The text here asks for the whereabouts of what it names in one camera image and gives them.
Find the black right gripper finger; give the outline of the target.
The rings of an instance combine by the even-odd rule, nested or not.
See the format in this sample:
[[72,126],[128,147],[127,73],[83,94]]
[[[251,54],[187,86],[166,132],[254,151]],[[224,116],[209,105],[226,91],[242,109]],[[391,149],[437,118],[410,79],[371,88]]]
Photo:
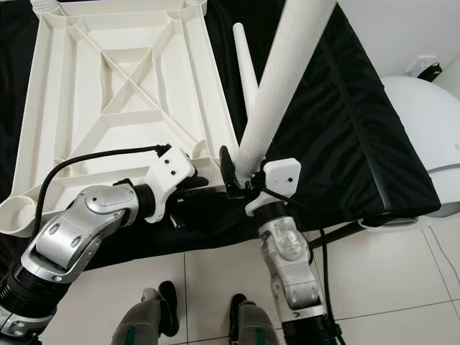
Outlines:
[[221,147],[219,150],[221,179],[226,188],[236,188],[236,172],[234,163],[228,147]]

